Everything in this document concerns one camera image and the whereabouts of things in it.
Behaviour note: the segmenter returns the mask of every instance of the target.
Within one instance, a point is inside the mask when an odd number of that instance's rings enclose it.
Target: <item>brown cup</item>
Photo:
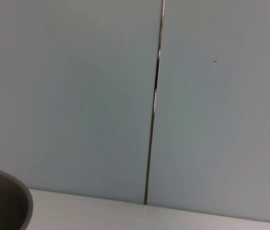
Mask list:
[[[33,199],[27,187],[0,171],[0,230],[25,230],[32,211]]]

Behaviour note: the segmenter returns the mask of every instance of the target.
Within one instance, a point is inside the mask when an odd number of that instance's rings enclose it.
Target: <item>light blue wall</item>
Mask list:
[[[270,1],[166,0],[157,93],[148,204],[270,221]]]
[[[161,0],[0,0],[0,169],[142,203]]]

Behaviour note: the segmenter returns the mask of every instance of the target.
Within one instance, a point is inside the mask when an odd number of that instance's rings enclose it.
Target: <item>white table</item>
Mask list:
[[[270,230],[270,223],[30,190],[28,230]]]

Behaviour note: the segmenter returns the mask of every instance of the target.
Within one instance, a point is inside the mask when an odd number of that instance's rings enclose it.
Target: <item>wall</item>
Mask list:
[[[142,203],[161,0],[0,0],[0,169]]]
[[[157,93],[148,204],[270,221],[270,1],[167,0]]]

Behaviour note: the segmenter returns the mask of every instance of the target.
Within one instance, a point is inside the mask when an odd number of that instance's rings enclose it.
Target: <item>table surface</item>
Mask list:
[[[27,230],[270,230],[270,223],[30,190]]]

